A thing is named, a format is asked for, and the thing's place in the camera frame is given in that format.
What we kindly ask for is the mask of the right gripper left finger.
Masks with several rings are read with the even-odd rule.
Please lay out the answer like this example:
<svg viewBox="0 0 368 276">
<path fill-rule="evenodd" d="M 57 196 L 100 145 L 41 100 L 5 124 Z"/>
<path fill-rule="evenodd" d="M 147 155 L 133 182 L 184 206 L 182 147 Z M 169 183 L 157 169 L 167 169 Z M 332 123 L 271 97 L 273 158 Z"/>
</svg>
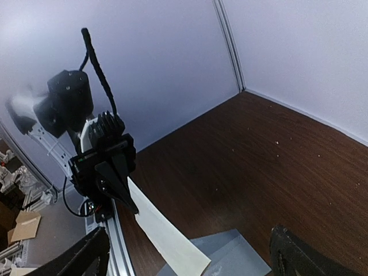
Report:
<svg viewBox="0 0 368 276">
<path fill-rule="evenodd" d="M 95 275 L 108 272 L 110 239 L 104 227 L 96 227 L 67 251 L 29 275 L 83 275 L 97 261 Z"/>
</svg>

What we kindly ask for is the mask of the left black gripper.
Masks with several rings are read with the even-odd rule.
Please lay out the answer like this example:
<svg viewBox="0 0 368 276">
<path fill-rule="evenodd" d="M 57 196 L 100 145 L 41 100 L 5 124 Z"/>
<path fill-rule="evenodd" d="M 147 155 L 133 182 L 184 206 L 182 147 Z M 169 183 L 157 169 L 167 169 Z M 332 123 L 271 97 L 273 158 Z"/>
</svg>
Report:
<svg viewBox="0 0 368 276">
<path fill-rule="evenodd" d="M 93 203 L 97 221 L 113 217 L 113 200 L 121 202 L 133 214 L 139 213 L 128 186 L 128 177 L 136 168 L 135 159 L 133 137 L 127 133 L 69 160 L 71 182 L 79 194 Z"/>
</svg>

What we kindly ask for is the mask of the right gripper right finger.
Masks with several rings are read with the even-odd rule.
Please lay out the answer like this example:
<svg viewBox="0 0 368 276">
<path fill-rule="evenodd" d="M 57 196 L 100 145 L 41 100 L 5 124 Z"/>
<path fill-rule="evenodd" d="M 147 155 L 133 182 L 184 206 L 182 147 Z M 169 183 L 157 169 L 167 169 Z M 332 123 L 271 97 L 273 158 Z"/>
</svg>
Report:
<svg viewBox="0 0 368 276">
<path fill-rule="evenodd" d="M 331 239 L 320 246 L 309 244 L 283 225 L 270 235 L 270 262 L 274 275 L 365 275 L 359 255 Z"/>
</svg>

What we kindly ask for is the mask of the grey-blue envelope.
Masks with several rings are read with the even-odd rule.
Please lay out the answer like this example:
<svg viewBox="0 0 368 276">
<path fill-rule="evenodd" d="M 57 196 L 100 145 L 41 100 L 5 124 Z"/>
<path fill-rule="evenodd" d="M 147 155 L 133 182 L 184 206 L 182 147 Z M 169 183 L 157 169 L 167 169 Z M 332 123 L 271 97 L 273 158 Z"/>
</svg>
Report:
<svg viewBox="0 0 368 276">
<path fill-rule="evenodd" d="M 267 275 L 270 266 L 237 229 L 189 240 L 158 243 L 166 264 L 157 275 Z"/>
</svg>

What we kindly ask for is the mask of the ornate bordered paper sheet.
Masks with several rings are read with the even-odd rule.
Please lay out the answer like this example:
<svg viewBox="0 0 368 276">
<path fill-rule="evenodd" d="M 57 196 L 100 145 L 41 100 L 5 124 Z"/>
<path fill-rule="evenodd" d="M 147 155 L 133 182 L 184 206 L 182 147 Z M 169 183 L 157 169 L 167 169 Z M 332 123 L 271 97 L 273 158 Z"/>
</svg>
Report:
<svg viewBox="0 0 368 276">
<path fill-rule="evenodd" d="M 174 224 L 128 178 L 133 202 L 138 208 L 135 220 L 158 253 L 176 275 L 202 275 L 211 263 Z"/>
</svg>

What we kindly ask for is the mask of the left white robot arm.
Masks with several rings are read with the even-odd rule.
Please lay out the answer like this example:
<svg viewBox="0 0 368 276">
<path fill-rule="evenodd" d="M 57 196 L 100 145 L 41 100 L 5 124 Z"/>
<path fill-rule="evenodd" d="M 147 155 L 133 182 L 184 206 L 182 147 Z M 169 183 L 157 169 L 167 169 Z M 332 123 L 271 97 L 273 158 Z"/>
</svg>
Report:
<svg viewBox="0 0 368 276">
<path fill-rule="evenodd" d="M 89 78 L 83 71 L 63 70 L 47 86 L 43 97 L 9 98 L 6 109 L 17 129 L 49 150 L 66 181 L 90 200 L 90 211 L 78 216 L 106 221 L 113 215 L 113 200 L 138 214 L 128 186 L 136 149 L 122 119 L 109 111 L 93 116 Z"/>
</svg>

